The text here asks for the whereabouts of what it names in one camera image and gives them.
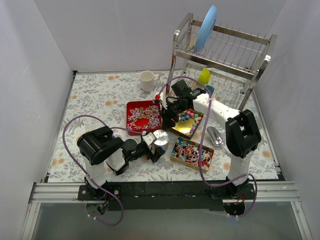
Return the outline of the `gold tin of star candies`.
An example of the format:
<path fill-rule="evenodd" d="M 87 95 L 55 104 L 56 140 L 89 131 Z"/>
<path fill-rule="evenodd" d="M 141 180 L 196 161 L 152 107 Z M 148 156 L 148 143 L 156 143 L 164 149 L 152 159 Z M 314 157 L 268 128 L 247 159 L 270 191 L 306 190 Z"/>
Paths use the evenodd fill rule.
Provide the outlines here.
<path fill-rule="evenodd" d="M 189 108 L 177 116 L 178 122 L 170 130 L 172 133 L 190 140 L 202 122 L 204 114 Z"/>

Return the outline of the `clear glass jar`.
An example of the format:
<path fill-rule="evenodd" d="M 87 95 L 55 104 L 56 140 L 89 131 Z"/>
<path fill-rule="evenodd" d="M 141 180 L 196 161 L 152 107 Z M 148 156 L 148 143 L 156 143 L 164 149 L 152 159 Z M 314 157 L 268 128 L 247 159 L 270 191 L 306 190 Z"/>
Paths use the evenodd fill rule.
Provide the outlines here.
<path fill-rule="evenodd" d="M 156 149 L 161 149 L 164 151 L 167 151 L 169 143 L 167 142 L 166 144 L 154 144 Z"/>

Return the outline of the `red tin of swirl lollipops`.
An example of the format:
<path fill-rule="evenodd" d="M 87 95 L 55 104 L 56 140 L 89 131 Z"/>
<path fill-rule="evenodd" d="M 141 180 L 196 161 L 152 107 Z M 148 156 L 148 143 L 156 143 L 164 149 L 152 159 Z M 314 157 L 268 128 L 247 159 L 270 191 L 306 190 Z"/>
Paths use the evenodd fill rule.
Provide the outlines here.
<path fill-rule="evenodd" d="M 152 100 L 130 101 L 126 105 L 126 128 L 130 136 L 137 136 L 143 131 L 161 130 L 163 120 L 160 115 L 161 105 Z"/>

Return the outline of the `silver metal scoop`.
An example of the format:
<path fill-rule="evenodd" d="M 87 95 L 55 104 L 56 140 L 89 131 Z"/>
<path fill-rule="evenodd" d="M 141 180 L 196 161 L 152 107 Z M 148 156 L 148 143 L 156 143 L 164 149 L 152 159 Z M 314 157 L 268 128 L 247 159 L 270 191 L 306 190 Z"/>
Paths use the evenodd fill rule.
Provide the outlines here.
<path fill-rule="evenodd" d="M 227 155 L 229 157 L 231 157 L 231 152 L 228 150 L 228 148 L 225 145 L 225 141 L 222 137 L 222 135 L 220 134 L 220 132 L 213 126 L 208 126 L 206 128 L 207 133 L 209 134 L 209 137 L 213 143 L 213 145 L 217 148 L 222 148 L 225 150 L 225 152 L 227 153 Z"/>

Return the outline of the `gold tin of ball lollipops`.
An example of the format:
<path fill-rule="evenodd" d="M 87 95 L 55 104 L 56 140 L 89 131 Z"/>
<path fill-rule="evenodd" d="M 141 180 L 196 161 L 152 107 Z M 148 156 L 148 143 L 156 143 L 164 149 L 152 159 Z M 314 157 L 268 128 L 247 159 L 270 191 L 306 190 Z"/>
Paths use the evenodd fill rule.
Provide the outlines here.
<path fill-rule="evenodd" d="M 199 143 L 178 137 L 170 153 L 170 160 L 199 171 L 199 150 Z M 214 149 L 203 146 L 200 155 L 201 169 L 203 173 L 206 173 L 213 160 Z"/>

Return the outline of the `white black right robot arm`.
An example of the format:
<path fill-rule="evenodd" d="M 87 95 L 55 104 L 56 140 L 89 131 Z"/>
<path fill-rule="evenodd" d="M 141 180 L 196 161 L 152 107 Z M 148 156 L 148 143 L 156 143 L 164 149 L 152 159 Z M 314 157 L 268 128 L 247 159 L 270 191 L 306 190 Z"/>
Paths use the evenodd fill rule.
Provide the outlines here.
<path fill-rule="evenodd" d="M 249 165 L 254 151 L 262 140 L 258 124 L 252 111 L 230 108 L 217 101 L 212 92 L 205 86 L 192 90 L 184 77 L 176 77 L 172 85 L 175 93 L 174 101 L 160 90 L 153 101 L 161 105 L 163 128 L 172 128 L 179 121 L 179 114 L 187 109 L 193 109 L 205 114 L 205 119 L 212 119 L 225 130 L 226 147 L 230 151 L 230 169 L 224 183 L 219 184 L 223 193 L 232 199 L 237 199 L 245 192 L 249 182 Z"/>

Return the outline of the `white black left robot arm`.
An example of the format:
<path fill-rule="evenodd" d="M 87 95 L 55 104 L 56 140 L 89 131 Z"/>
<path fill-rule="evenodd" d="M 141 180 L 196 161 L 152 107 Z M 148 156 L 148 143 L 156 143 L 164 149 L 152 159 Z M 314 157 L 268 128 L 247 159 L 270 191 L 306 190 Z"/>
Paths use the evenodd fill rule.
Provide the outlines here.
<path fill-rule="evenodd" d="M 143 156 L 153 163 L 166 152 L 154 143 L 157 137 L 152 132 L 144 132 L 140 142 L 134 139 L 122 140 L 115 137 L 108 126 L 95 129 L 83 134 L 77 141 L 77 146 L 85 160 L 85 185 L 88 193 L 95 199 L 101 200 L 106 196 L 105 165 L 115 175 L 123 174 L 129 163 Z"/>

